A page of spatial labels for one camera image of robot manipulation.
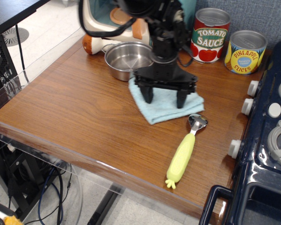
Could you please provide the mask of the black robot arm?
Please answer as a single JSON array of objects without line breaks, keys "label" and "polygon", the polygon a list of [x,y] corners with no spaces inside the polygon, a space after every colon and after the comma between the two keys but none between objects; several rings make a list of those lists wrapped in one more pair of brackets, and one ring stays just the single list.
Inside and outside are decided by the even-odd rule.
[{"label": "black robot arm", "polygon": [[178,0],[116,0],[114,4],[130,16],[130,19],[112,31],[92,31],[85,27],[83,1],[79,1],[79,21],[83,30],[95,38],[110,38],[121,35],[137,19],[148,24],[153,47],[150,58],[153,64],[133,70],[135,84],[140,88],[144,100],[151,103],[153,88],[177,91],[177,107],[183,108],[186,98],[196,91],[198,78],[183,70],[178,64],[182,49],[186,46],[189,31],[184,22],[182,4]]}]

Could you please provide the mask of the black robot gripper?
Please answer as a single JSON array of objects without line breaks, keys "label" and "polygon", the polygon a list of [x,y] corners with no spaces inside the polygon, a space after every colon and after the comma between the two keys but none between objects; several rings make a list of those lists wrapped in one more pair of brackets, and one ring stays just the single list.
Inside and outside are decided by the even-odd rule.
[{"label": "black robot gripper", "polygon": [[153,89],[177,91],[177,108],[183,108],[188,94],[195,93],[197,76],[182,69],[178,63],[178,52],[153,47],[150,53],[152,64],[134,69],[134,83],[139,87],[146,103],[153,99]]}]

